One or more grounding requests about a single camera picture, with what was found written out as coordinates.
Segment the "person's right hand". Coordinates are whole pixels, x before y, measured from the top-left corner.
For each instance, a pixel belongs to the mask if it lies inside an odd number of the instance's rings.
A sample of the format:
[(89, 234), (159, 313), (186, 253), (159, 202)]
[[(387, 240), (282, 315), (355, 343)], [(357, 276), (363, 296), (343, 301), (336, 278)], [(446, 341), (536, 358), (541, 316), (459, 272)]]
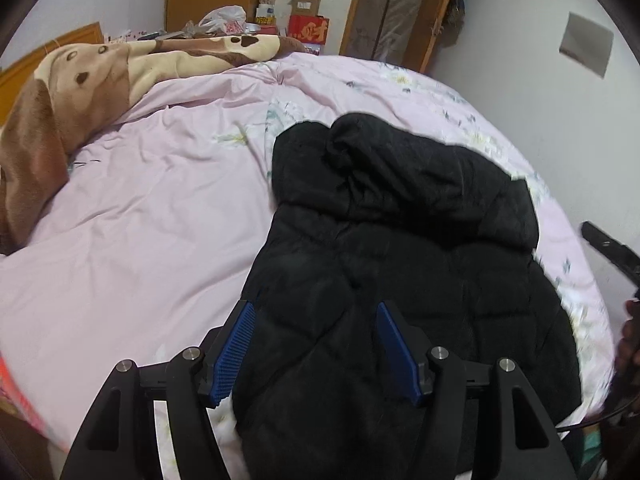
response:
[(622, 338), (617, 345), (614, 361), (617, 373), (623, 373), (629, 364), (639, 365), (639, 351), (634, 343), (634, 337), (639, 333), (634, 327), (634, 321), (639, 318), (639, 300), (637, 298), (627, 300), (625, 307), (629, 318), (623, 325)]

